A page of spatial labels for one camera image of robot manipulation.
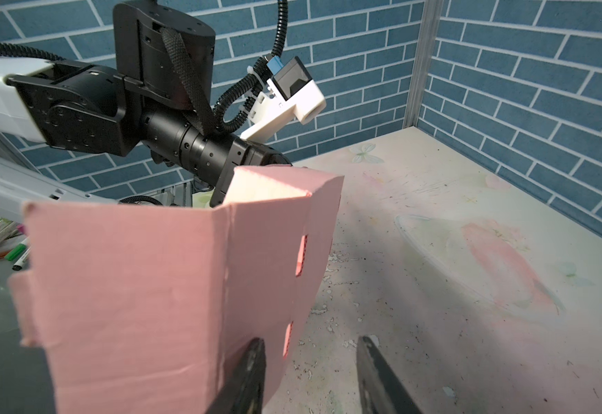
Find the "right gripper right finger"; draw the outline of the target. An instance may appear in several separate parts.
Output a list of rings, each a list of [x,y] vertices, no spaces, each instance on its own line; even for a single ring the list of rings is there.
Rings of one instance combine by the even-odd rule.
[[[369,336],[357,342],[356,366],[365,414],[422,414]]]

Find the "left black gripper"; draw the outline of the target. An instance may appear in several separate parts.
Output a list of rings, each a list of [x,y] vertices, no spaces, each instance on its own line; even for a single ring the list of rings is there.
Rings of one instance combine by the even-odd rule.
[[[208,141],[199,152],[197,177],[214,187],[210,207],[218,207],[227,196],[237,167],[288,165],[292,162],[278,150],[265,144],[241,139]]]

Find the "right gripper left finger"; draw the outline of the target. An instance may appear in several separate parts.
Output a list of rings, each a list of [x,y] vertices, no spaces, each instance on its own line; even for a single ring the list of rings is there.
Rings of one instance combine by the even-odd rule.
[[[260,414],[265,383],[266,345],[263,339],[254,338],[205,413]]]

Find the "pink paper box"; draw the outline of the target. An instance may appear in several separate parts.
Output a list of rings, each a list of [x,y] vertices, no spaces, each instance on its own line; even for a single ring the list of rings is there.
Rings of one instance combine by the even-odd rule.
[[[30,266],[9,289],[57,412],[204,412],[255,338],[270,400],[316,301],[343,182],[237,167],[214,209],[25,203]]]

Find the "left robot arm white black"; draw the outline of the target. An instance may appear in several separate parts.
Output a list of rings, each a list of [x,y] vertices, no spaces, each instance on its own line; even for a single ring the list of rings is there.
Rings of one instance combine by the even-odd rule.
[[[93,155],[124,157],[143,144],[155,163],[212,187],[209,203],[218,207],[237,167],[287,163],[266,144],[237,136],[284,51],[289,8],[285,1],[277,8],[271,52],[215,103],[215,31],[155,1],[114,7],[115,67],[0,42],[0,132]]]

